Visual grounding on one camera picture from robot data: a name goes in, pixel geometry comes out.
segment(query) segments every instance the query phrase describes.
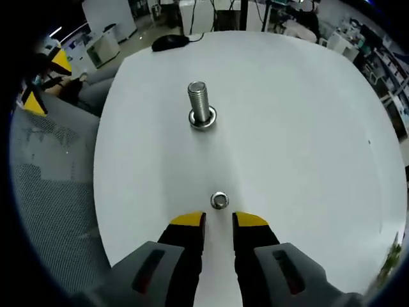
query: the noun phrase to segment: metal bolt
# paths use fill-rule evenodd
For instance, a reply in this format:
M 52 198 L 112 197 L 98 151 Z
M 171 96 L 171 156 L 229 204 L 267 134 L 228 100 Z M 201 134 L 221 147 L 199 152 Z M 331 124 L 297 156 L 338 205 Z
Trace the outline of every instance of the metal bolt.
M 187 87 L 192 110 L 189 113 L 189 122 L 195 129 L 206 130 L 216 121 L 216 110 L 209 106 L 206 84 L 194 81 Z

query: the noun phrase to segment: computer mouse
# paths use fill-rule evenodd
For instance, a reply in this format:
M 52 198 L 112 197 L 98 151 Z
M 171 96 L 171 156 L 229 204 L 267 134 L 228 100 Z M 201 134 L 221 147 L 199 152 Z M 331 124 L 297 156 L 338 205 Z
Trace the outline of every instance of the computer mouse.
M 184 35 L 165 35 L 152 44 L 152 51 L 164 51 L 179 47 L 184 47 L 190 43 L 189 37 Z

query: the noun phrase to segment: gray chair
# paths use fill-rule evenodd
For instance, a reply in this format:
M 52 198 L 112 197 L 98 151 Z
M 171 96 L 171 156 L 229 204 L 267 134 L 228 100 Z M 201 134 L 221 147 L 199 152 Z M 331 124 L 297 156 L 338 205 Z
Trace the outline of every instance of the gray chair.
M 72 294 L 110 269 L 93 199 L 99 118 L 42 94 L 49 114 L 16 108 L 10 169 L 22 224 L 51 276 Z

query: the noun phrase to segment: white tabletop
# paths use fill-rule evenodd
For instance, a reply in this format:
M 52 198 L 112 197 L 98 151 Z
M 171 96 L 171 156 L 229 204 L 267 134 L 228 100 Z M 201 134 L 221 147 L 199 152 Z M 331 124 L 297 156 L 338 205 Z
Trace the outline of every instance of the white tabletop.
M 190 128 L 187 86 L 207 84 L 218 118 Z M 239 306 L 231 213 L 266 219 L 343 291 L 363 293 L 406 218 L 402 156 L 376 93 L 347 59 L 270 33 L 207 33 L 128 57 L 102 113 L 96 215 L 111 265 L 168 222 L 207 212 L 195 306 Z M 222 191 L 229 207 L 216 211 Z

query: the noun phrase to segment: office floor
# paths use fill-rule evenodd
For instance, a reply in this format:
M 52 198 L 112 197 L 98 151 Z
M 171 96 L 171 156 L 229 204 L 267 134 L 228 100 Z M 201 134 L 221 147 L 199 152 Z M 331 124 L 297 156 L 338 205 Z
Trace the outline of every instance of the office floor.
M 114 67 L 122 61 L 142 49 L 149 48 L 159 37 L 168 34 L 180 34 L 180 27 L 169 28 L 165 25 L 154 24 L 150 16 L 143 16 L 135 21 L 137 31 L 124 42 L 120 43 L 121 52 L 112 60 L 102 65 L 99 69 Z

